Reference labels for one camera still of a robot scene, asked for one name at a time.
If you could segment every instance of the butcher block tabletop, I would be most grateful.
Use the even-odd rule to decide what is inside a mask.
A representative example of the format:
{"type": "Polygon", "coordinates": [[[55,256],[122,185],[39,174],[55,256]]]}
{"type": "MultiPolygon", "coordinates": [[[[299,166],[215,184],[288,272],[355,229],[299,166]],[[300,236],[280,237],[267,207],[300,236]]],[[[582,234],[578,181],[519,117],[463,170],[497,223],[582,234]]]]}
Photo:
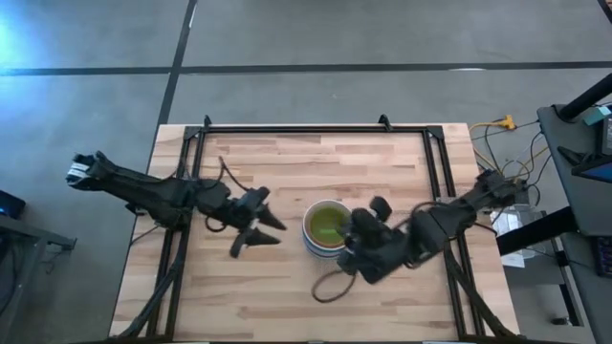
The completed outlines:
{"type": "MultiPolygon", "coordinates": [[[[461,195],[471,189],[478,174],[468,126],[441,125],[455,187],[461,195]]],[[[184,129],[184,125],[160,127],[149,174],[167,177],[175,171],[184,129]]],[[[436,170],[443,181],[434,140],[432,144],[436,170]]],[[[194,151],[195,142],[187,165],[193,161],[194,151]]],[[[330,304],[319,304],[310,294],[318,277],[337,267],[306,250],[301,237],[306,209],[326,199],[338,200],[349,208],[367,207],[372,197],[383,196],[394,209],[389,223],[398,223],[415,204],[431,200],[421,134],[207,134],[200,177],[219,175],[219,156],[240,183],[270,188],[270,208],[287,230],[260,226],[282,242],[243,249],[239,258],[233,259],[229,250],[236,230],[228,227],[220,233],[210,232],[204,216],[194,211],[174,340],[457,338],[442,254],[419,269],[397,269],[373,286],[358,276],[350,292],[330,304]]],[[[227,174],[223,182],[232,196],[242,195],[227,174]]],[[[443,185],[442,193],[446,194],[443,185]]],[[[140,217],[134,236],[152,226],[150,218],[140,217]]],[[[478,291],[505,326],[518,333],[494,236],[474,227],[466,231],[466,237],[478,291]]],[[[163,240],[164,230],[158,229],[130,248],[111,335],[123,331],[150,297],[163,240]]],[[[348,282],[346,275],[329,280],[321,287],[321,296],[332,296],[348,282]]],[[[169,292],[162,305],[159,331],[164,329],[168,299],[169,292]]],[[[473,333],[465,294],[462,304],[468,331],[473,333]]]]}

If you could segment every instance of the cable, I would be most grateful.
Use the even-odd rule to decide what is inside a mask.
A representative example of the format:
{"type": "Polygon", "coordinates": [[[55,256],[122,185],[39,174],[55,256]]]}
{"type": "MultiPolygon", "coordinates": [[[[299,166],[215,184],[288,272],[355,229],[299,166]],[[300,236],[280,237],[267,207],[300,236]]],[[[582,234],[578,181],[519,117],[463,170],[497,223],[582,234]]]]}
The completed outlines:
{"type": "Polygon", "coordinates": [[[502,175],[504,175],[504,170],[506,169],[506,167],[508,167],[508,165],[509,165],[509,164],[511,164],[511,163],[513,163],[513,162],[519,163],[519,164],[520,164],[522,167],[524,167],[524,168],[525,168],[525,170],[527,171],[527,173],[517,174],[517,175],[515,175],[515,176],[508,177],[508,178],[506,178],[507,180],[510,180],[510,179],[515,179],[515,178],[522,177],[522,176],[528,176],[528,177],[527,177],[527,179],[529,180],[529,179],[532,177],[532,172],[533,172],[533,171],[530,171],[530,170],[529,170],[529,168],[528,168],[528,167],[527,167],[527,166],[526,166],[526,165],[525,165],[523,162],[521,162],[521,161],[508,161],[508,162],[506,162],[506,164],[504,164],[504,166],[501,168],[501,174],[502,174],[502,175]]]}
{"type": "Polygon", "coordinates": [[[542,165],[542,168],[539,170],[539,174],[537,175],[537,179],[535,180],[535,182],[531,183],[530,185],[536,185],[539,180],[542,178],[542,173],[544,173],[544,168],[546,167],[546,164],[548,163],[548,161],[553,157],[553,155],[549,155],[548,158],[546,158],[546,161],[544,162],[544,164],[542,165]]]}
{"type": "Polygon", "coordinates": [[[236,178],[233,176],[233,174],[231,174],[230,169],[226,165],[226,162],[223,161],[223,158],[219,157],[219,161],[221,162],[221,167],[228,172],[228,175],[233,180],[233,182],[236,183],[236,185],[240,186],[240,188],[242,188],[243,190],[249,191],[249,189],[246,186],[241,184],[238,180],[236,180],[236,178]]]}
{"type": "MultiPolygon", "coordinates": [[[[534,155],[534,143],[536,142],[536,139],[537,139],[537,137],[538,137],[540,134],[542,134],[542,132],[541,132],[541,131],[540,131],[539,133],[535,134],[534,138],[532,139],[532,142],[531,142],[531,144],[530,144],[530,149],[529,149],[529,153],[530,153],[530,157],[531,157],[531,158],[530,158],[530,159],[529,159],[527,162],[525,162],[525,166],[527,166],[527,164],[528,164],[529,162],[532,164],[532,170],[531,170],[531,172],[534,172],[534,170],[536,169],[536,162],[535,162],[535,159],[536,159],[537,157],[539,157],[539,156],[540,156],[542,153],[544,153],[544,152],[545,152],[545,151],[548,149],[548,147],[544,147],[544,148],[542,148],[542,149],[541,149],[539,152],[535,153],[535,155],[534,155]]],[[[523,171],[523,168],[525,168],[525,169],[527,169],[527,170],[529,171],[529,168],[528,168],[528,167],[521,167],[521,169],[519,169],[519,170],[518,170],[517,177],[521,175],[521,172],[523,171]]]]}
{"type": "Polygon", "coordinates": [[[490,125],[488,125],[485,128],[485,143],[487,144],[487,148],[489,149],[489,153],[491,153],[491,158],[493,159],[493,163],[495,164],[495,168],[497,169],[497,171],[501,172],[501,168],[499,168],[499,164],[497,163],[497,159],[495,158],[495,154],[493,153],[493,150],[491,149],[491,145],[489,144],[489,129],[491,129],[490,125]]]}
{"type": "Polygon", "coordinates": [[[486,230],[495,233],[495,236],[497,236],[497,231],[495,229],[493,229],[492,227],[489,227],[489,226],[483,225],[483,224],[479,224],[479,223],[474,223],[474,225],[482,227],[482,228],[485,228],[486,230]]]}
{"type": "MultiPolygon", "coordinates": [[[[480,123],[475,123],[470,127],[470,132],[472,130],[474,130],[475,128],[478,127],[483,127],[483,126],[501,126],[499,123],[496,122],[480,122],[480,123]]],[[[495,168],[495,163],[489,161],[489,159],[487,159],[487,157],[485,157],[484,155],[482,155],[482,153],[480,153],[480,151],[478,151],[478,149],[476,147],[473,147],[474,153],[476,154],[476,156],[478,156],[480,159],[482,159],[484,162],[486,162],[491,168],[495,168]]]]}
{"type": "Polygon", "coordinates": [[[210,224],[208,223],[208,220],[210,219],[210,216],[207,216],[204,220],[204,224],[207,226],[208,230],[210,230],[213,233],[219,233],[222,232],[228,225],[221,223],[221,227],[219,228],[214,228],[212,226],[210,226],[210,224]]]}
{"type": "Polygon", "coordinates": [[[143,233],[143,234],[141,234],[141,235],[137,236],[136,238],[132,239],[132,241],[130,242],[130,247],[131,247],[132,245],[134,245],[134,243],[136,243],[137,241],[139,241],[140,239],[142,239],[142,237],[143,237],[143,236],[145,236],[145,235],[149,234],[150,232],[152,232],[153,230],[155,230],[155,229],[157,229],[157,228],[159,228],[159,226],[154,226],[153,228],[151,228],[151,229],[147,230],[145,233],[143,233]]]}
{"type": "MultiPolygon", "coordinates": [[[[534,143],[538,142],[538,141],[539,141],[539,140],[541,140],[541,139],[544,139],[544,136],[542,136],[542,135],[537,136],[537,137],[536,137],[536,139],[535,139],[535,141],[534,141],[534,143]]],[[[511,164],[511,163],[513,163],[513,162],[523,164],[523,163],[520,161],[520,158],[523,156],[523,154],[525,154],[525,153],[527,153],[528,151],[530,151],[531,147],[532,147],[532,145],[528,143],[528,144],[527,144],[527,146],[526,146],[526,147],[525,147],[525,148],[524,148],[524,149],[523,149],[523,150],[522,150],[520,153],[518,153],[518,154],[516,155],[516,157],[514,157],[514,159],[512,159],[512,160],[510,160],[510,161],[506,162],[506,164],[505,164],[505,165],[504,165],[504,167],[502,168],[502,173],[504,173],[503,171],[506,169],[506,166],[510,165],[510,164],[511,164]]]]}
{"type": "Polygon", "coordinates": [[[224,162],[221,157],[219,157],[219,163],[221,164],[221,168],[219,169],[219,176],[217,176],[217,179],[214,181],[212,185],[203,187],[202,190],[210,190],[211,188],[217,186],[217,184],[221,182],[221,179],[223,178],[223,175],[225,173],[225,168],[223,168],[224,162]]]}
{"type": "Polygon", "coordinates": [[[537,185],[535,184],[531,184],[531,185],[527,185],[527,190],[529,190],[530,187],[535,188],[535,191],[537,192],[537,200],[535,201],[534,206],[538,206],[539,205],[539,201],[542,197],[542,193],[539,191],[539,187],[537,187],[537,185]]]}
{"type": "Polygon", "coordinates": [[[504,206],[503,208],[501,208],[501,210],[499,210],[499,212],[497,213],[497,215],[495,215],[495,218],[493,219],[493,221],[491,221],[491,225],[495,224],[495,221],[497,221],[499,219],[499,217],[501,216],[501,214],[504,212],[504,210],[506,210],[506,206],[504,206]]]}
{"type": "MultiPolygon", "coordinates": [[[[489,134],[489,137],[491,137],[493,135],[497,135],[497,134],[506,133],[506,132],[509,132],[509,131],[515,131],[516,129],[523,128],[523,127],[526,127],[526,126],[529,126],[529,125],[533,125],[533,124],[536,124],[536,123],[539,123],[539,120],[534,120],[533,122],[517,125],[516,128],[514,128],[514,129],[504,129],[504,130],[500,130],[498,132],[491,133],[491,134],[489,134]]],[[[483,135],[483,136],[479,136],[479,137],[473,138],[471,140],[480,140],[480,139],[483,139],[484,137],[485,136],[483,135]]]]}
{"type": "Polygon", "coordinates": [[[357,274],[354,274],[351,276],[351,281],[348,283],[348,286],[346,286],[346,288],[341,291],[339,294],[329,297],[329,298],[320,298],[317,296],[317,289],[318,287],[328,278],[337,275],[337,274],[341,274],[344,273],[344,271],[342,271],[341,269],[337,269],[331,272],[327,272],[324,275],[320,276],[317,281],[313,284],[313,287],[310,289],[310,294],[313,295],[313,298],[320,302],[320,303],[330,303],[330,302],[334,302],[338,299],[340,299],[342,296],[346,295],[348,293],[349,290],[351,290],[351,288],[353,288],[353,285],[355,284],[355,280],[357,279],[357,274]]]}

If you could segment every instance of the yellow cable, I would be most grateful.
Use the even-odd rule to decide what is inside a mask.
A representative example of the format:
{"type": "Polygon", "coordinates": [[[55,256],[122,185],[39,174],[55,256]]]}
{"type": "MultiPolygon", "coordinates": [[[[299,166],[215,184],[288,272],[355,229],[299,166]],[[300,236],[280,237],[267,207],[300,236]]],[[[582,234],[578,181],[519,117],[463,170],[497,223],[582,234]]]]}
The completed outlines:
{"type": "MultiPolygon", "coordinates": [[[[480,123],[475,123],[470,127],[470,133],[473,129],[478,128],[478,127],[483,127],[483,126],[506,126],[505,123],[503,122],[480,122],[480,123]]],[[[484,162],[486,162],[492,169],[497,170],[497,167],[495,167],[495,164],[492,163],[489,159],[487,159],[482,153],[480,153],[478,151],[478,149],[476,149],[476,147],[473,147],[474,149],[474,153],[480,158],[482,159],[484,162]]]]}
{"type": "Polygon", "coordinates": [[[523,163],[523,165],[520,167],[520,169],[518,170],[518,173],[516,174],[516,180],[518,179],[518,177],[521,175],[521,173],[523,172],[524,169],[528,168],[527,164],[530,162],[532,164],[533,167],[536,167],[536,163],[535,163],[535,159],[537,157],[539,157],[540,155],[542,155],[542,153],[546,152],[546,150],[548,150],[548,147],[544,147],[542,148],[540,151],[538,151],[537,153],[534,154],[534,158],[531,159],[529,158],[527,161],[525,161],[525,163],[523,163]]]}

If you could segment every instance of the gray floor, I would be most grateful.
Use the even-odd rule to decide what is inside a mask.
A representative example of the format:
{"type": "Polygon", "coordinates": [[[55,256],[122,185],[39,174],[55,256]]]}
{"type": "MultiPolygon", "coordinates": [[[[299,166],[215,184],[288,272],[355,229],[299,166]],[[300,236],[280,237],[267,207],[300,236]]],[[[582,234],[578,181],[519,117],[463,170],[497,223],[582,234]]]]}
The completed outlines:
{"type": "MultiPolygon", "coordinates": [[[[0,68],[167,67],[185,10],[186,0],[5,0],[0,68]]],[[[201,0],[184,65],[606,60],[611,30],[595,0],[201,0]]],[[[168,122],[200,123],[210,115],[218,123],[349,123],[387,114],[396,122],[467,123],[513,115],[520,124],[610,72],[182,75],[168,122]]],[[[134,218],[108,195],[70,189],[64,176],[75,152],[94,150],[144,170],[167,81],[0,76],[0,189],[28,202],[26,221],[78,238],[52,274],[41,269],[15,342],[106,336],[134,218]]],[[[533,125],[494,136],[492,149],[501,161],[512,159],[537,131],[533,125]]],[[[483,143],[476,145],[484,151],[483,143]]],[[[539,208],[567,204],[552,163],[538,185],[539,208]]],[[[521,331],[572,337],[564,334],[572,329],[548,327],[548,317],[563,309],[558,297],[542,293],[512,289],[521,331]]]]}

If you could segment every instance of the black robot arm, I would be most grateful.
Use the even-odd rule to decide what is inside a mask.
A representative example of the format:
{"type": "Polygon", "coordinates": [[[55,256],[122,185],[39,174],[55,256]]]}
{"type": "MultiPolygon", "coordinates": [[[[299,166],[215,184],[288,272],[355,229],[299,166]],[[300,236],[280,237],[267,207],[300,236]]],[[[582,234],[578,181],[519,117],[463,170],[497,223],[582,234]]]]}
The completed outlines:
{"type": "Polygon", "coordinates": [[[360,272],[370,284],[401,265],[415,269],[442,251],[450,239],[473,226],[478,210],[512,204],[522,187],[497,172],[485,171],[464,196],[449,204],[417,205],[408,219],[393,228],[384,223],[390,207],[384,199],[375,198],[372,207],[377,216],[363,208],[352,211],[350,224],[342,229],[346,250],[338,264],[346,273],[360,272]],[[423,210],[424,205],[431,207],[423,210]]]}
{"type": "Polygon", "coordinates": [[[229,252],[234,258],[243,245],[274,245],[280,242],[253,227],[255,219],[263,225],[286,229],[264,204],[270,194],[266,187],[247,189],[239,199],[231,198],[230,189],[220,179],[159,179],[117,166],[101,152],[88,156],[75,155],[66,181],[78,190],[108,192],[126,201],[126,207],[132,212],[145,210],[159,226],[169,230],[185,228],[195,207],[207,215],[208,229],[221,231],[226,226],[238,229],[239,234],[229,252]],[[221,222],[222,226],[216,229],[211,227],[208,218],[221,222]]]}

